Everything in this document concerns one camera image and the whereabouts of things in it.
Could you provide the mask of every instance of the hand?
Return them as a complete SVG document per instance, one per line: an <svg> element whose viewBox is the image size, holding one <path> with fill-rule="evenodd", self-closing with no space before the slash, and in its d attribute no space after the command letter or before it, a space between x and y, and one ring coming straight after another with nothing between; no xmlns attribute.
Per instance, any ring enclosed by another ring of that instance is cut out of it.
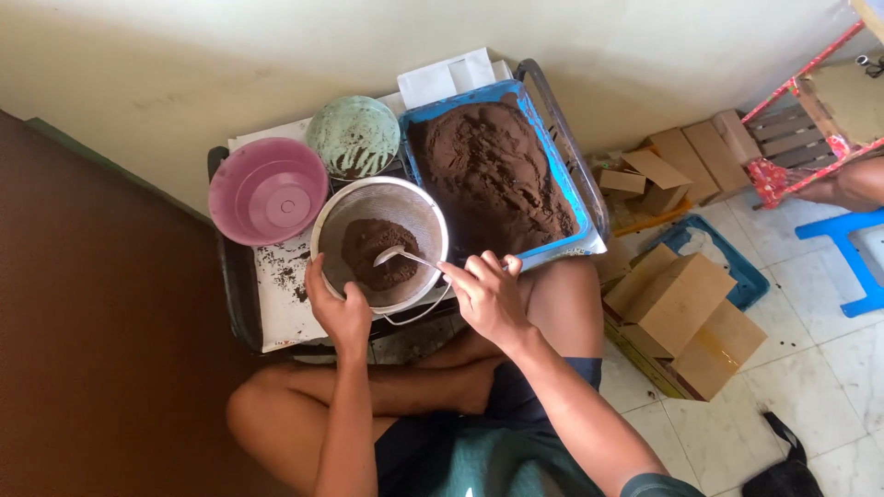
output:
<svg viewBox="0 0 884 497"><path fill-rule="evenodd" d="M324 254L307 262L304 286L313 308L313 317L334 342L341 359L353 357L365 360L371 329L371 309L362 290L350 281L344 285L345 301L329 291L323 281Z"/></svg>
<svg viewBox="0 0 884 497"><path fill-rule="evenodd" d="M451 279L467 323L507 352L532 324L525 316L515 284L522 260L505 256L503 262L507 264L506 270L500 267L493 252L485 250L481 257L470 256L464 269L446 262L438 263L438 268Z"/></svg>

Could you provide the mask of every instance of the tiled floor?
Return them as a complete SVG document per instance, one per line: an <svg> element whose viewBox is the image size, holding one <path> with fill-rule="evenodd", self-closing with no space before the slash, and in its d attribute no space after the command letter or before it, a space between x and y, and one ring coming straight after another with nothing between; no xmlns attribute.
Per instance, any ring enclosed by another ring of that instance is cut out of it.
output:
<svg viewBox="0 0 884 497"><path fill-rule="evenodd" d="M747 193L695 210L771 281L747 311L769 338L708 403L661 398L606 344L601 393L648 440L669 471L709 496L739 497L739 485L780 460L785 443L758 414L769 408L804 443L827 497L884 495L884 312L848 319L840 305L863 296L827 237L800 241L795 227L844 210L789 200L753 210ZM636 253L662 229L624 237ZM858 237L864 256L884 261L884 228ZM375 340L378 363L434 350L460 319Z"/></svg>

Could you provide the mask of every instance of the green wall trim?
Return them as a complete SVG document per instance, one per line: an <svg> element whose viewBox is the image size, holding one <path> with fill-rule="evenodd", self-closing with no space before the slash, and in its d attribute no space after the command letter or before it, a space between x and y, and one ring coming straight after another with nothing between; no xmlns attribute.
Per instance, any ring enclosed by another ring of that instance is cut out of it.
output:
<svg viewBox="0 0 884 497"><path fill-rule="evenodd" d="M209 219L209 217L207 217L206 215L202 214L200 211L194 209L193 207L190 207L189 205L178 200L177 198L165 193L163 190L148 183L147 181L142 179L140 176L138 176L136 174L132 174L131 172L127 171L125 168L120 167L119 164L111 161L109 158L90 149L86 145L83 145L79 141L74 140L70 135L66 134L64 131L56 128L55 126L51 125L50 123L48 123L40 118L31 118L31 119L28 119L27 121L25 121L25 124L28 125L29 127L31 127L32 129L34 129L35 131L39 132L40 134L43 134L44 136L48 137L52 141L58 143L62 147L69 149L71 152L77 154L78 156L84 157L87 160L90 160L96 164L99 164L110 171L113 171L113 172L116 172L116 173L122 175L124 178L132 181L132 183L138 185L139 187L146 188L147 190L150 190L152 193L154 193L155 195L158 195L160 198L162 198L166 202L174 205L175 207L178 207L179 209L183 210L187 214L190 214L194 218L201 220L203 223L207 223L209 225L212 224L211 219Z"/></svg>

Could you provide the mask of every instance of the sieve handle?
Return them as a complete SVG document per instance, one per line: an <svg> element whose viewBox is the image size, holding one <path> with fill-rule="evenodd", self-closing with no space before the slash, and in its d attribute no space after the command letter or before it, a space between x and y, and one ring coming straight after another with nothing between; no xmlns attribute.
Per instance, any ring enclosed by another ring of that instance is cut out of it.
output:
<svg viewBox="0 0 884 497"><path fill-rule="evenodd" d="M418 314L415 317L412 317L410 319L406 319L405 321L400 321L397 323L396 321L393 321L392 319L390 319L390 317L387 316L386 314L382 314L381 316L383 316L384 319L389 321L391 325L402 326L402 325L407 325L408 323L413 323L413 322L417 321L418 319L420 319L421 317L424 317L427 314L429 314L431 310L436 309L436 306L439 305L440 302L442 302L442 299L444 299L446 295L448 295L448 290L451 290L451 283L448 284L448 286L445 289L445 292L438 298L438 300L436 300L433 303L433 305L430 306L429 309L425 310L424 312Z"/></svg>

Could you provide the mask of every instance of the mesh strainer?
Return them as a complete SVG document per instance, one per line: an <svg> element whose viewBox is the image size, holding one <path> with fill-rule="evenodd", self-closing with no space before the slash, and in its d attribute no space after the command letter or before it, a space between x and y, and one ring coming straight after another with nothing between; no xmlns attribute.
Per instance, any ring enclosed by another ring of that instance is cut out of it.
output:
<svg viewBox="0 0 884 497"><path fill-rule="evenodd" d="M403 226L415 236L423 258L431 263L444 261L448 256L445 218L426 192L414 183L388 176L358 180L343 187L325 204L316 218L310 239L310 257L316 258L320 252L325 253L325 283L338 297L344 294L344 284L355 280L341 250L344 231L356 219L384 219ZM358 281L356 283L365 293L371 310L375 314L386 315L404 310L421 300L433 288L440 273L438 269L419 264L414 277L381 292L373 291Z"/></svg>

